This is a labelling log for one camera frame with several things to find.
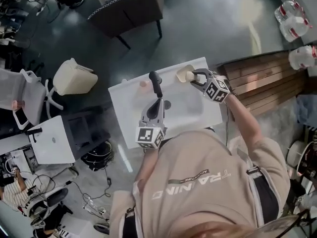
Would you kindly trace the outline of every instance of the chair leg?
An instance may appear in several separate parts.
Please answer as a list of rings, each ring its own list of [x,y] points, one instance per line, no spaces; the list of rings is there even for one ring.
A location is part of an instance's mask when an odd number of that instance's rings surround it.
[[[159,38],[162,38],[162,29],[160,27],[160,21],[157,20],[157,26],[158,26],[158,34],[159,34]]]
[[[118,35],[117,38],[124,46],[126,46],[128,49],[131,49],[131,47],[126,43],[126,41],[120,35]]]

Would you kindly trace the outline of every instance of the concrete floor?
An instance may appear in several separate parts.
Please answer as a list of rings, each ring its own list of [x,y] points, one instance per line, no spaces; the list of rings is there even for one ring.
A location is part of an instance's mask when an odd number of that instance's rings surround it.
[[[31,46],[25,59],[45,63],[43,79],[54,76],[63,61],[75,60],[98,75],[99,80],[86,95],[64,96],[67,112],[84,107],[106,105],[110,97],[108,88],[148,73],[151,70],[206,57],[209,67],[215,64],[252,55],[287,50],[293,47],[280,35],[273,12],[280,0],[165,0],[164,19],[161,21],[163,38],[158,39],[155,23],[136,28],[122,37],[130,44],[128,51],[117,39],[109,39],[87,23],[89,14],[99,7],[97,0],[86,0],[77,10],[65,7],[51,24],[47,20],[56,13],[56,3],[49,0],[47,9],[30,16],[19,31],[22,42]],[[301,133],[295,116],[296,102],[290,100],[278,109],[259,116],[264,134],[280,143],[284,153],[294,138]],[[115,158],[107,168],[112,179],[113,193],[118,189],[129,190],[141,164],[140,149],[127,150],[113,108],[105,113],[105,126],[111,134]],[[225,124],[215,127],[225,140]],[[229,138],[237,135],[233,123],[229,123]],[[106,187],[104,171],[92,172],[81,161],[76,162],[79,177],[75,180],[83,192],[99,196]],[[65,200],[75,216],[102,221],[82,209],[82,197],[75,185],[69,187]],[[110,208],[112,198],[95,200],[97,206]]]

